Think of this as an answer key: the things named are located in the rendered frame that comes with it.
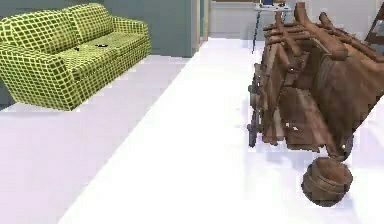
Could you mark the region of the brown wooden cart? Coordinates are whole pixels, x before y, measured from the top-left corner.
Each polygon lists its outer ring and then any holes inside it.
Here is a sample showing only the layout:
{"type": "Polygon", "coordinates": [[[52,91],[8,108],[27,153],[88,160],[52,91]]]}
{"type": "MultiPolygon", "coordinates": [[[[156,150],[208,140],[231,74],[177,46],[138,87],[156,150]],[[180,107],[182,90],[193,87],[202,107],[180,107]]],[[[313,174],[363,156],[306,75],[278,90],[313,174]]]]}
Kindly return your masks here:
{"type": "Polygon", "coordinates": [[[263,31],[262,59],[248,86],[248,144],[284,141],[291,150],[325,148],[346,160],[354,132],[384,96],[384,55],[335,27],[326,13],[312,22],[303,2],[295,4],[292,22],[277,10],[263,31]]]}

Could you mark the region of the brown wooden shelf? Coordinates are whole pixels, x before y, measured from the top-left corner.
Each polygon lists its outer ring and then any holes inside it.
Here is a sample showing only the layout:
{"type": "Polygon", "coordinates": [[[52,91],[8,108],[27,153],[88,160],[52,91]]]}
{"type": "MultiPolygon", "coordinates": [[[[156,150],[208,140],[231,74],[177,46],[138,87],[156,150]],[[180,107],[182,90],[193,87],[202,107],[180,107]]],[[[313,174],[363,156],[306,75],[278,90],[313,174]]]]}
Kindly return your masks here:
{"type": "Polygon", "coordinates": [[[373,20],[365,41],[384,51],[384,2],[380,5],[380,9],[373,20]]]}

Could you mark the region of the white table with thin legs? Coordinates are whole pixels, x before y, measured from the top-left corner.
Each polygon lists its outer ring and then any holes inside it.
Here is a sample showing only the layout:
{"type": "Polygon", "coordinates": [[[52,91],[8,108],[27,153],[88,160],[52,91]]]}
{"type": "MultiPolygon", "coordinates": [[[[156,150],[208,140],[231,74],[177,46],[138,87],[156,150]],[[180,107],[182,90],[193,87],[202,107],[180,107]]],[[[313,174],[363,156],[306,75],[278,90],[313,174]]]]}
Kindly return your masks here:
{"type": "Polygon", "coordinates": [[[254,9],[256,11],[256,22],[252,40],[252,52],[255,52],[256,49],[256,40],[262,12],[279,12],[281,14],[282,21],[286,20],[286,15],[288,12],[293,12],[292,7],[287,4],[285,4],[284,6],[282,6],[280,3],[272,3],[270,5],[265,5],[261,0],[259,0],[258,2],[255,2],[254,5],[254,9]]]}

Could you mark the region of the green checked sofa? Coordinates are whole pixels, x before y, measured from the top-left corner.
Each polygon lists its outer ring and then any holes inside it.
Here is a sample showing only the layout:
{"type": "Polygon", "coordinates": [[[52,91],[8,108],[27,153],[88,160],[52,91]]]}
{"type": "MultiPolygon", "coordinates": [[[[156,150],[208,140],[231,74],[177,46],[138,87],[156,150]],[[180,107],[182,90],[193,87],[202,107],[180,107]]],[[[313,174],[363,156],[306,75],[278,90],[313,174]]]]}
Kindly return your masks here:
{"type": "Polygon", "coordinates": [[[100,3],[0,20],[0,81],[19,103],[71,111],[150,53],[148,24],[100,3]]]}

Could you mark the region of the brown wooden barrel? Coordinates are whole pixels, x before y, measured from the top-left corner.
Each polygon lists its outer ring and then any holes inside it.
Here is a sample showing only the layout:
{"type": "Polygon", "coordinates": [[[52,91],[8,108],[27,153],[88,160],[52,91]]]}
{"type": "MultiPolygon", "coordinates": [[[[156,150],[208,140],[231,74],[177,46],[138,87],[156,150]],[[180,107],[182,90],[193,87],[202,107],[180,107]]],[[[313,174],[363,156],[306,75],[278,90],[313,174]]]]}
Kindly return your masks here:
{"type": "Polygon", "coordinates": [[[303,175],[301,188],[314,204],[331,207],[349,191],[353,175],[342,162],[328,157],[316,158],[303,175]]]}

